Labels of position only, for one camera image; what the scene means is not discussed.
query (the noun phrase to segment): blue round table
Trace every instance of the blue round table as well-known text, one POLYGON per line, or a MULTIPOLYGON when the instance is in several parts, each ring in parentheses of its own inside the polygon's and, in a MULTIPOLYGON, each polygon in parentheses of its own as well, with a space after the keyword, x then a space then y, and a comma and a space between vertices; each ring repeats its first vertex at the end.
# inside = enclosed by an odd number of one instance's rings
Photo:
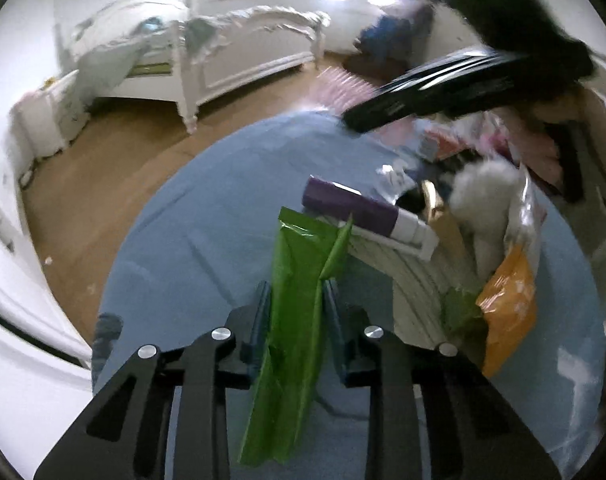
MULTIPOLYGON (((393 158, 369 137, 349 137, 323 112, 252 124, 196 156, 146 205, 116 257, 100 313, 103 322, 118 317, 123 327, 116 337, 98 325, 95 350, 111 352, 95 351, 95 389, 140 346, 189 345, 247 304, 257 283, 270 279, 279 210, 301 210, 310 174, 365 192, 376 168, 393 158)), ((596 419, 606 342, 590 266, 566 222, 542 200, 548 216, 536 279, 538 320, 493 383, 567 476, 596 419)), ((341 290, 349 290, 373 322, 392 328, 391 280, 353 262, 341 290)), ((319 394, 343 412, 367 415, 369 392, 343 388, 327 361, 319 394)), ((316 403, 286 466, 235 465, 250 403, 251 393, 228 391, 233 478, 364 477, 367 422, 336 418, 316 403)))

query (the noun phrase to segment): green plastic wrapper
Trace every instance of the green plastic wrapper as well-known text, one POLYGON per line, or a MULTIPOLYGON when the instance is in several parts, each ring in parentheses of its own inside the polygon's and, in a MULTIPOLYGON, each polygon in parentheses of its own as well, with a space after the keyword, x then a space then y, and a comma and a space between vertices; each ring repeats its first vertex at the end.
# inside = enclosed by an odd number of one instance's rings
POLYGON ((479 368, 483 368, 487 322, 476 304, 479 292, 450 288, 441 297, 441 325, 448 341, 479 368))
POLYGON ((285 463, 301 434, 323 357, 323 280, 341 268, 341 229, 282 208, 272 263, 270 330, 239 462, 285 463))

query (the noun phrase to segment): silver screw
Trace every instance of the silver screw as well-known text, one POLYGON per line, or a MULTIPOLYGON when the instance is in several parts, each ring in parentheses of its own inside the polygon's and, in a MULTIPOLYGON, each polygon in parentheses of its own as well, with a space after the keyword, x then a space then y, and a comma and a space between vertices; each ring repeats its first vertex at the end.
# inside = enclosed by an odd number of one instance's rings
POLYGON ((222 326, 221 328, 215 328, 212 330, 212 339, 216 339, 216 341, 225 341, 228 337, 232 335, 232 332, 228 328, 222 326))
POLYGON ((156 354, 157 354, 157 347, 155 347, 154 345, 143 345, 141 348, 139 348, 139 351, 137 352, 137 355, 141 359, 150 359, 151 357, 154 357, 156 354))
POLYGON ((363 332, 370 339, 381 339, 383 336, 383 329, 376 325, 368 326, 363 332))
POLYGON ((441 343, 439 345, 439 352, 445 357, 456 357, 456 354, 458 354, 458 348, 452 345, 452 343, 441 343))

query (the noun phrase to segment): bed headboard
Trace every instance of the bed headboard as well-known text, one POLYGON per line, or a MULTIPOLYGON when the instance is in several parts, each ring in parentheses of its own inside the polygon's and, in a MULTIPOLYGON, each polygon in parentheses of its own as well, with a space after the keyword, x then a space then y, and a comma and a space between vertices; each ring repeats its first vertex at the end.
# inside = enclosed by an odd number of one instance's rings
POLYGON ((127 37, 142 21, 160 16, 164 22, 183 21, 189 9, 181 0, 116 0, 79 23, 72 32, 69 51, 77 61, 93 48, 127 37))

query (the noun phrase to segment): white plush toy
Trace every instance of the white plush toy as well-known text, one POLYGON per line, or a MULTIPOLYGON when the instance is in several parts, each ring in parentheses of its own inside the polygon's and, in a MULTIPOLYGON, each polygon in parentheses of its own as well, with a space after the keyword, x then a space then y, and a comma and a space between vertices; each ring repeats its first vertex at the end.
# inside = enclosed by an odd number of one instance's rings
POLYGON ((456 174, 449 208, 474 235, 476 272, 488 280, 505 256, 510 203, 521 186, 517 168, 502 159, 468 164, 456 174))

